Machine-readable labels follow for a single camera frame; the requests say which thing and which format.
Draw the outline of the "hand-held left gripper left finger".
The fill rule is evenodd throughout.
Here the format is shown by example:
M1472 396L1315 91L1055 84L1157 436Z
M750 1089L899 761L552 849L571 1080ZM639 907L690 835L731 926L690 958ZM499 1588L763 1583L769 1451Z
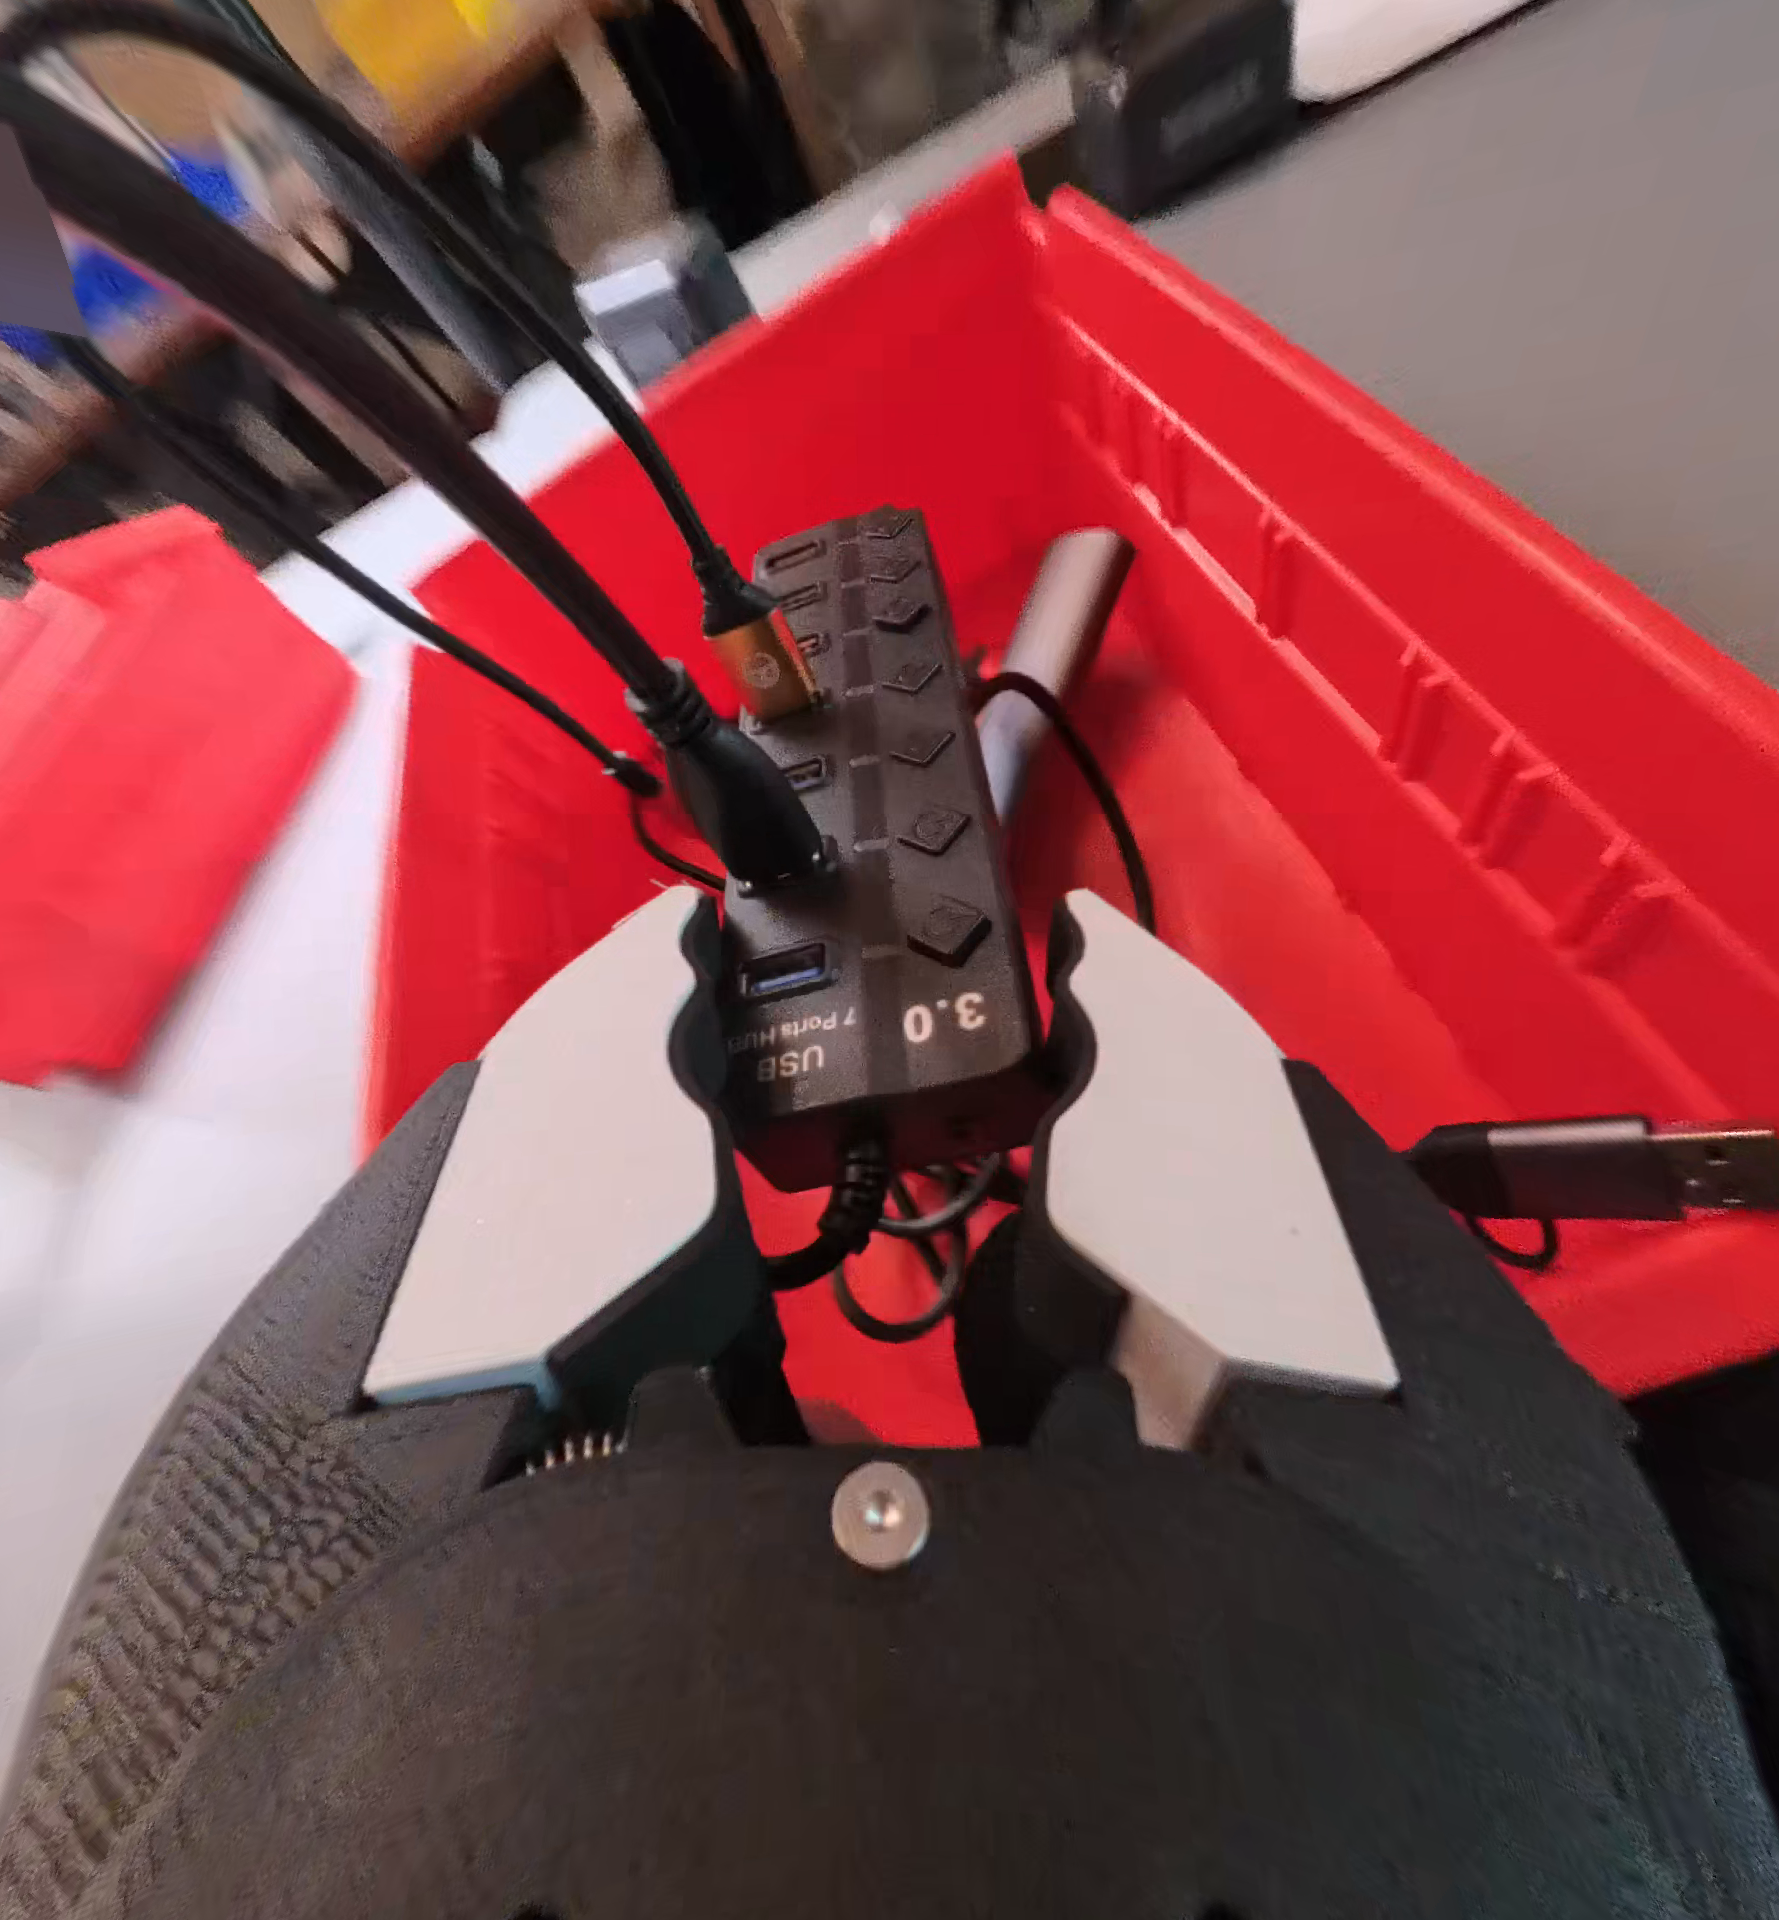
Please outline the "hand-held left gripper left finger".
M718 916L666 887L550 975L479 1051L362 1394L529 1389L619 1412L707 1369L763 1298L718 1111Z

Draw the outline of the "red plastic bin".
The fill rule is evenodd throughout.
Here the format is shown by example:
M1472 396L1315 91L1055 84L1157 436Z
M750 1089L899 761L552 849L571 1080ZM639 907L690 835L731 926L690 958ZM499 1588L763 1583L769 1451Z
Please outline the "red plastic bin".
M1779 692L1081 194L987 164L646 419L742 562L918 509L968 649L1126 535L1077 728L1162 933L1390 1144L1779 1131ZM1565 1230L1523 1287L1634 1396L1779 1350L1779 1219Z
M0 597L0 1082L134 1069L353 690L191 509L33 553Z

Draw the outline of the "grey power adapter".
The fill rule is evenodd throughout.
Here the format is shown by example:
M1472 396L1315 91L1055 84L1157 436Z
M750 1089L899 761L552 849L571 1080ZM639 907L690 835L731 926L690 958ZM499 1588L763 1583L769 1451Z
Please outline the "grey power adapter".
M753 318L724 253L651 253L584 278L574 299L607 351L646 380Z

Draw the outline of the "black usb hub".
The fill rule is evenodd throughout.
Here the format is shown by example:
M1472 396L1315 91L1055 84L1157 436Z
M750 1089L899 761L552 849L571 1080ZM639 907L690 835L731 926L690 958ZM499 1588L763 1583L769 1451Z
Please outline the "black usb hub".
M1052 1090L1017 897L925 514L880 504L757 552L818 702L740 714L825 875L724 895L724 1115L779 1191L1023 1150Z

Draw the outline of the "black power adapter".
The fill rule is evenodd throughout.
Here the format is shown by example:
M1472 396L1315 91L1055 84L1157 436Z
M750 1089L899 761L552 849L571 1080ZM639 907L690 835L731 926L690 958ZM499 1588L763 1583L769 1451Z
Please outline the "black power adapter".
M1152 213L1290 117L1285 2L1176 2L1068 55L1075 185L1123 218Z

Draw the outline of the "blue plastic bin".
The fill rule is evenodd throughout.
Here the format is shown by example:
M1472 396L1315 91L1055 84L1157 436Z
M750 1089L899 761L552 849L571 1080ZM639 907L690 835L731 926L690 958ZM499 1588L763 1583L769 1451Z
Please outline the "blue plastic bin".
M206 205L207 213L230 229L248 221L251 201L219 148L164 148L163 164L189 195ZM128 257L90 240L77 229L64 226L60 246L72 270L86 338L95 345L103 348L135 328L158 322L177 309L177 296L164 282L147 278Z

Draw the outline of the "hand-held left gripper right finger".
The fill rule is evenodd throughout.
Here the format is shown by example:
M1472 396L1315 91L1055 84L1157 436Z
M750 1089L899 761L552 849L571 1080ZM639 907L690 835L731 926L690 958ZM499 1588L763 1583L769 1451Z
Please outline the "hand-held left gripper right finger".
M1192 1450L1233 1383L1393 1396L1396 1353L1266 1024L1088 888L1056 903L1052 1011L1075 1056L1032 1223L1101 1284L1142 1443Z

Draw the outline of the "yellow plastic bin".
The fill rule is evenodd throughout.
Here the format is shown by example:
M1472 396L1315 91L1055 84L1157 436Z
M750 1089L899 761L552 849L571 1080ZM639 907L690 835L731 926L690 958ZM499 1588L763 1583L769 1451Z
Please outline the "yellow plastic bin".
M529 18L525 2L320 2L317 12L396 116L415 116L489 81Z

